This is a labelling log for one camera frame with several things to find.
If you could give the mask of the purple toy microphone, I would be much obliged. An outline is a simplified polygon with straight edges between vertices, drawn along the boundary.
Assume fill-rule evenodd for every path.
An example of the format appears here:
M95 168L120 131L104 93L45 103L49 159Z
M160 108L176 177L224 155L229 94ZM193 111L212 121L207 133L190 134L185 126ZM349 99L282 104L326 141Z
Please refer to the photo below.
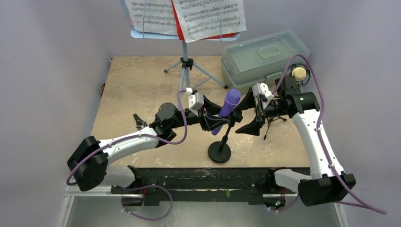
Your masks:
M237 89L231 89L225 95L223 106L218 114L219 117L227 117L232 110L239 104L241 92Z

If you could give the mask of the black round-base microphone stand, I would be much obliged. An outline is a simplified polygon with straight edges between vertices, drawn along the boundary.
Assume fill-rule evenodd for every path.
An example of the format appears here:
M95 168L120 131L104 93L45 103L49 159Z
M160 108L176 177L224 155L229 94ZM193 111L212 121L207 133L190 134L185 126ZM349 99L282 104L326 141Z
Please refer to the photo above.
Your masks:
M228 123L228 128L221 141L213 142L208 148L209 158L218 164L226 163L231 157L231 149L227 145L228 135L235 123L242 121L242 112L233 112L229 115L228 119L230 122Z

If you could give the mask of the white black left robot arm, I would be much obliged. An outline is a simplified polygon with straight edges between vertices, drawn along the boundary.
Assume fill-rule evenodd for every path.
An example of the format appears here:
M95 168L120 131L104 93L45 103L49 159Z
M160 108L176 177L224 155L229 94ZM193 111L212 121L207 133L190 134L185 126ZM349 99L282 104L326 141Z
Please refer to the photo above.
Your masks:
M186 139L189 125L199 124L203 130L212 131L227 124L227 117L214 115L220 109L209 101L194 112L181 105L163 103L155 120L137 132L107 140L86 137L67 161L70 175L66 183L77 185L82 192L98 186L116 185L128 193L136 193L140 190L141 180L136 177L133 167L113 166L113 163L140 151L166 144L178 145Z

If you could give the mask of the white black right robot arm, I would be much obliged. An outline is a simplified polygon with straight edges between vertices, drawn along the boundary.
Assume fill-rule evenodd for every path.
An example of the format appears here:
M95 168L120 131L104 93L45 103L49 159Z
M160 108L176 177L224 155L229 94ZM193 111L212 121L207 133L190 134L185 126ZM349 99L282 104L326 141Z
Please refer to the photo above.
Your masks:
M233 110L239 112L253 108L256 116L236 133L258 136L265 119L287 115L301 136L310 175L279 168L265 180L266 188L270 192L288 188L296 192L308 207L343 200L348 194L346 189L352 189L356 180L353 174L345 173L332 151L323 125L318 123L321 111L315 94L301 92L294 76L284 77L277 89L279 97L275 99L264 83L249 88L244 99Z

